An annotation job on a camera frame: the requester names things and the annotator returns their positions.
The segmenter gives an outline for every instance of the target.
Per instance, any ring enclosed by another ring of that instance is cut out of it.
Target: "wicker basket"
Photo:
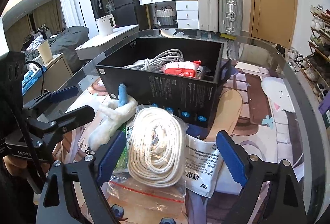
[[[159,26],[162,27],[174,27],[177,18],[176,10],[171,6],[162,7],[160,10],[156,10],[156,17]]]

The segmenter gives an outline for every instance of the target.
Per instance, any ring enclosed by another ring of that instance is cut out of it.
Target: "plush hand toy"
[[[99,110],[106,115],[106,120],[100,124],[88,139],[88,144],[93,151],[109,142],[117,129],[136,112],[138,102],[126,94],[126,86],[119,85],[119,100],[110,100],[107,106],[100,105]]]

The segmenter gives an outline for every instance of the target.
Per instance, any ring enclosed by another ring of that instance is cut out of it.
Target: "red and white package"
[[[162,68],[162,71],[165,74],[196,78],[197,69],[200,65],[201,61],[168,63]]]

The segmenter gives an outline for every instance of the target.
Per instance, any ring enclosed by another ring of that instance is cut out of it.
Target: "black box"
[[[96,65],[112,99],[118,98],[118,87],[124,83],[127,93],[139,104],[152,104],[173,111],[187,123],[211,128],[222,86],[230,78],[231,61],[221,66],[222,43],[158,37],[121,43],[123,45]],[[137,60],[153,59],[170,49],[181,50],[185,61],[200,60],[211,72],[204,79],[195,79],[123,68]]]

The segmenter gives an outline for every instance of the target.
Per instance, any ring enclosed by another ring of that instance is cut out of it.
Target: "beige curtain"
[[[54,35],[57,31],[62,31],[61,4],[59,0],[49,1],[33,11],[33,18],[36,27],[46,24]]]
[[[6,32],[5,37],[9,50],[20,51],[25,37],[32,32],[29,16],[24,16],[16,23],[14,23]]]

